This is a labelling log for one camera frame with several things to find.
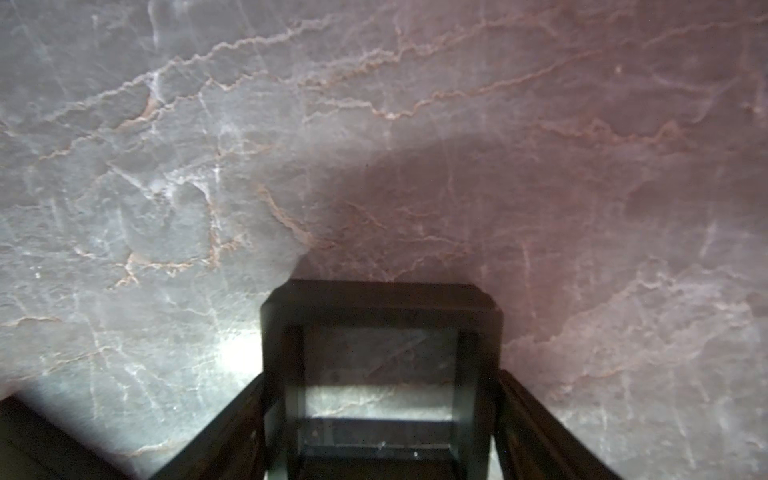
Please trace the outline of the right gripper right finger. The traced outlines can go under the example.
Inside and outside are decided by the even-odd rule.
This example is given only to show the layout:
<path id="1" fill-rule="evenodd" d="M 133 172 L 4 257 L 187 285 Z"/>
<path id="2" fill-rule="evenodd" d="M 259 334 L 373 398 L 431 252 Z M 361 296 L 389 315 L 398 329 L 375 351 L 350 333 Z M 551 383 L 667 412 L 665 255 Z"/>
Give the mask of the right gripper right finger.
<path id="1" fill-rule="evenodd" d="M 495 445 L 505 479 L 619 480 L 511 373 L 498 374 Z"/>

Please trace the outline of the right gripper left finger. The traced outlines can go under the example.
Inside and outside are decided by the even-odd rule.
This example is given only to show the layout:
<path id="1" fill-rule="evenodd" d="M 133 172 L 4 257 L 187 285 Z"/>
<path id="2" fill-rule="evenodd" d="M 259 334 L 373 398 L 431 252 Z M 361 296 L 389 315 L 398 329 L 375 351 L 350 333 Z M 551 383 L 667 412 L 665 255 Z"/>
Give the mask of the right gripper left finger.
<path id="1" fill-rule="evenodd" d="M 264 376 L 258 375 L 155 479 L 263 479 Z"/>

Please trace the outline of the black frame box square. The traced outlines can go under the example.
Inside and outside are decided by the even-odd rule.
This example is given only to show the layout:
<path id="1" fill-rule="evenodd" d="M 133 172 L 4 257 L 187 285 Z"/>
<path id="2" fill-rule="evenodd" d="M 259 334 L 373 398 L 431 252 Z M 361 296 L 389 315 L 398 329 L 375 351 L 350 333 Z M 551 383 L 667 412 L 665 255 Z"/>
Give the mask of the black frame box square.
<path id="1" fill-rule="evenodd" d="M 484 479 L 503 316 L 462 284 L 292 279 L 260 310 L 271 479 Z"/>

